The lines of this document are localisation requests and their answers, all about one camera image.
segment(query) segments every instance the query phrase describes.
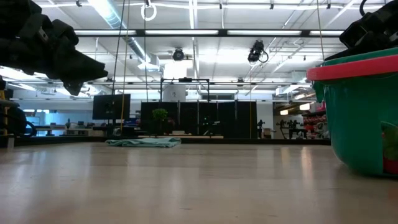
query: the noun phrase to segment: wooden floor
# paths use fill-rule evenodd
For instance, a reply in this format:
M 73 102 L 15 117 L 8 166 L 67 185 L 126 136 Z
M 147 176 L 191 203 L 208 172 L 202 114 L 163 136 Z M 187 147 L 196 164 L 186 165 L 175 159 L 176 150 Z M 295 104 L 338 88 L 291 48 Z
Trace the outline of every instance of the wooden floor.
M 398 223 L 398 181 L 329 146 L 102 143 L 0 154 L 0 223 Z

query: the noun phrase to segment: plastic bin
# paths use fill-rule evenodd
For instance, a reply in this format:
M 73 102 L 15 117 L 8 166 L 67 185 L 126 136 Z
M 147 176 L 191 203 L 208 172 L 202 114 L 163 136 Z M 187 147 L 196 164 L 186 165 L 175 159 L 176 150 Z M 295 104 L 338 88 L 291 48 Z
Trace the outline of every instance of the plastic bin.
M 358 172 L 396 176 L 398 49 L 331 60 L 307 78 L 325 100 L 336 156 Z

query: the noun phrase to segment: teal towel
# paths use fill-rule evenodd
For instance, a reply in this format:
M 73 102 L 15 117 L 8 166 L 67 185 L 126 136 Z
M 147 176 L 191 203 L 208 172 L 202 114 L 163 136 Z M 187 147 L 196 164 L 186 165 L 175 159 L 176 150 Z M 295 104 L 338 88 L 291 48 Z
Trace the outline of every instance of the teal towel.
M 181 144 L 179 138 L 144 138 L 144 139 L 123 139 L 106 140 L 109 146 L 122 147 L 174 147 Z

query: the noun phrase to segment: red rim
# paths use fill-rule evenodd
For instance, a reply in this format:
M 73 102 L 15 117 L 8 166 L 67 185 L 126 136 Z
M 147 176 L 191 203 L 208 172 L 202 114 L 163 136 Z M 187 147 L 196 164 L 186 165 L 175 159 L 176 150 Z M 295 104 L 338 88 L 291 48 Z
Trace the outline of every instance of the red rim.
M 334 80 L 392 72 L 398 72 L 398 55 L 311 68 L 307 72 L 307 79 L 311 81 Z

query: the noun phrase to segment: red object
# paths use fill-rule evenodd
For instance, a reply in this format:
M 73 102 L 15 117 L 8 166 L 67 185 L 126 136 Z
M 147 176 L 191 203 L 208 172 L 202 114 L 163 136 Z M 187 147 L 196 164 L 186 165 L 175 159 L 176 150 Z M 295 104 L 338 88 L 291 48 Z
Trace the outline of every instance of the red object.
M 398 71 L 398 55 L 378 57 L 357 62 L 341 63 L 319 68 L 311 68 L 307 72 L 307 79 L 333 80 L 339 78 L 362 77 Z
M 383 157 L 384 171 L 390 174 L 398 174 L 398 161 L 392 161 Z

